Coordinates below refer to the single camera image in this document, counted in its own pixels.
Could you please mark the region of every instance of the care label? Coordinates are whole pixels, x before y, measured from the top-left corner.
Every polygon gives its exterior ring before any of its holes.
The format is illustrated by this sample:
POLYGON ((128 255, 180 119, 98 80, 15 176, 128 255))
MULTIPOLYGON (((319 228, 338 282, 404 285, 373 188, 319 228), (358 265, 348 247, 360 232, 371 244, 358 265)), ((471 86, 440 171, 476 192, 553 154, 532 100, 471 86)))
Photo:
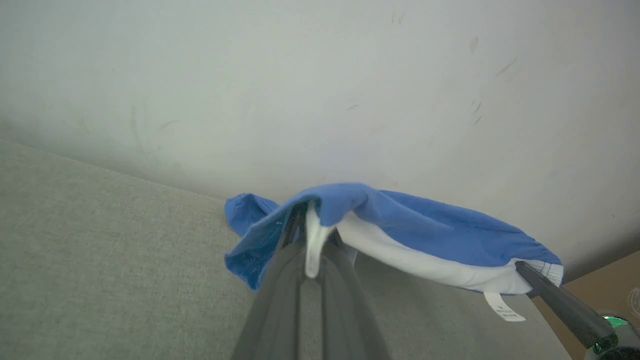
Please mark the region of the care label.
POLYGON ((500 315, 505 321, 508 322, 523 322, 526 320, 515 311, 511 310, 507 304, 504 303, 502 296, 498 293, 484 293, 484 298, 489 303, 489 306, 500 315))

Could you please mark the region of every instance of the white trim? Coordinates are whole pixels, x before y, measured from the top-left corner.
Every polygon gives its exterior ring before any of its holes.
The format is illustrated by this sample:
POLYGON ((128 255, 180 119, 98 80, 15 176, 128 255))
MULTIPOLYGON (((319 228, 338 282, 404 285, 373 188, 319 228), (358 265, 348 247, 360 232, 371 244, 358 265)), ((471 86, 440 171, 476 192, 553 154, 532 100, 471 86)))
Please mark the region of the white trim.
POLYGON ((353 212, 337 224, 337 229, 342 241, 356 250, 404 272, 459 288, 502 294, 527 293, 531 287, 515 270, 515 262, 520 260, 542 272, 556 286, 562 281, 562 265, 540 260, 512 259, 504 266, 472 266, 419 252, 393 240, 378 226, 353 212))

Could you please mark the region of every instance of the scuff mark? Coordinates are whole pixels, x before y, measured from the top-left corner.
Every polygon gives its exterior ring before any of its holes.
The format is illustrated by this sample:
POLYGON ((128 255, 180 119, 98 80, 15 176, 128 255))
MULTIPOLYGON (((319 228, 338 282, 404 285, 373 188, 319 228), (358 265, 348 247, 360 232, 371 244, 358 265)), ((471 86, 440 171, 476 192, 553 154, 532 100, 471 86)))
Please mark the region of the scuff mark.
POLYGON ((509 68, 516 62, 517 59, 518 58, 514 58, 513 60, 511 60, 510 63, 505 65, 500 71, 495 73, 495 77, 497 78, 498 76, 500 76, 500 75, 504 74, 505 72, 507 72, 507 70, 509 70, 509 68))
POLYGON ((145 149, 142 146, 142 141, 140 140, 140 134, 138 134, 138 119, 136 119, 136 106, 131 106, 131 115, 129 117, 129 126, 131 127, 131 133, 133 134, 134 139, 136 140, 136 147, 138 151, 142 154, 145 153, 145 149))
POLYGON ((471 54, 473 54, 478 48, 478 41, 479 39, 477 36, 471 39, 471 42, 469 43, 469 51, 471 51, 471 54))
POLYGON ((172 124, 176 124, 178 122, 180 122, 180 120, 171 120, 171 121, 165 122, 164 124, 162 124, 162 125, 160 125, 158 127, 158 130, 164 130, 164 129, 166 129, 167 126, 172 125, 172 124))
POLYGON ((78 126, 80 127, 80 130, 82 130, 82 132, 85 135, 91 134, 91 131, 89 131, 89 127, 84 123, 84 119, 82 118, 78 119, 78 126))

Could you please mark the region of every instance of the gray fabric surface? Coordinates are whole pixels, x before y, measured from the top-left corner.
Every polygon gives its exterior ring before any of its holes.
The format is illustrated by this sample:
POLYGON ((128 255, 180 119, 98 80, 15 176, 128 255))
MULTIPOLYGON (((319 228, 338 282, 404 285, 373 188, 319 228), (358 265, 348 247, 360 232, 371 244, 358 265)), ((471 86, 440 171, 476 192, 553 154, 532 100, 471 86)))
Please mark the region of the gray fabric surface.
MULTIPOLYGON (((0 140, 0 359, 226 359, 253 294, 224 267, 223 201, 0 140)), ((396 359, 568 359, 527 297, 482 295, 360 255, 396 359)), ((305 287, 303 358, 320 358, 305 287)))

